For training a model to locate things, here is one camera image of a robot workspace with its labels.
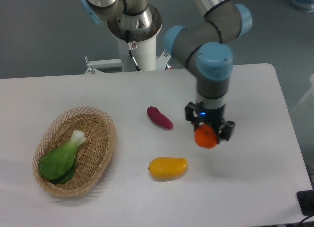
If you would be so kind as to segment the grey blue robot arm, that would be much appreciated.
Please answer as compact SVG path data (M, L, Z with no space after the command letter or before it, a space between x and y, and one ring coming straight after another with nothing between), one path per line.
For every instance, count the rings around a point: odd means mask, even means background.
M148 0L80 0L94 23L107 22L118 43L124 72L164 69L156 57L160 12ZM197 81L195 103L185 108L198 146L213 148L232 136L235 123L224 119L233 54L228 42L252 26L250 11L230 0L195 0L204 22L195 28L171 27L164 53L185 67Z

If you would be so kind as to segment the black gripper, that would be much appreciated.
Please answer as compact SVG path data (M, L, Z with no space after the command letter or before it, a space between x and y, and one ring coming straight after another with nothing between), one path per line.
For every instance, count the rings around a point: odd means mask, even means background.
M224 116L225 105L217 109L206 109L204 102L189 102L185 107L185 118L191 122L194 132L201 123L210 126L217 133L217 143L228 141L233 135L235 122L225 121Z

